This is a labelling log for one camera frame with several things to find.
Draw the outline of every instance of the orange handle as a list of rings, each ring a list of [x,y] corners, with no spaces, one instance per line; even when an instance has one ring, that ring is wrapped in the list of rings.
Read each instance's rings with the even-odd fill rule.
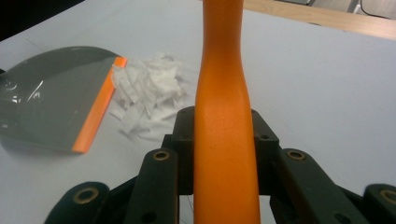
[[[194,223],[260,223],[253,126],[240,53],[243,0],[204,0],[195,103]]]

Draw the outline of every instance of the dustpan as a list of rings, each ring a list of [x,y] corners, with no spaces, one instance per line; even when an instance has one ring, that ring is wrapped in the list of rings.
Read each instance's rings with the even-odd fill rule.
[[[114,87],[117,54],[93,47],[48,51],[0,75],[0,137],[84,153],[90,148]]]

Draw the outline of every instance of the crumpled paper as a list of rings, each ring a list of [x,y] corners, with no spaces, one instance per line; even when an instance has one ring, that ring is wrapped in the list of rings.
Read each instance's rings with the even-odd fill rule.
[[[183,106],[184,90],[178,83],[181,61],[171,53],[156,53],[151,60],[129,59],[125,68],[113,67],[114,99],[120,107],[110,114],[120,120],[120,129],[142,138],[155,138],[157,129]]]

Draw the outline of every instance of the orange dustpan lip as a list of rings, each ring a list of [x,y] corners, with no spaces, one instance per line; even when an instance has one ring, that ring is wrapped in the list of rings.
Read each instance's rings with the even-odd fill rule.
[[[118,67],[125,67],[126,63],[126,58],[117,57],[113,64]],[[112,74],[113,68],[110,68],[103,86],[99,90],[99,93],[93,102],[90,113],[79,131],[78,137],[72,147],[73,152],[86,153],[90,149],[93,138],[96,135],[100,122],[102,121],[103,115],[106,112],[108,103],[110,102],[111,96],[114,92],[114,86],[111,81]]]

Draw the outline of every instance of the white table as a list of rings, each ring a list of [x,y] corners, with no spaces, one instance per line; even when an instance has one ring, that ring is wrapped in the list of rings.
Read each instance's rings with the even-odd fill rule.
[[[0,42],[0,68],[69,46],[138,59],[172,51],[184,63],[188,106],[202,41],[202,2],[86,0]],[[372,183],[396,185],[396,41],[245,11],[242,52],[252,108],[282,147],[306,151],[336,184],[358,194]],[[161,141],[126,138],[107,112],[85,155],[2,143],[0,223],[42,223],[79,183],[115,188],[138,174],[144,155]],[[262,201],[262,220],[271,223]],[[191,211],[181,217],[190,223]]]

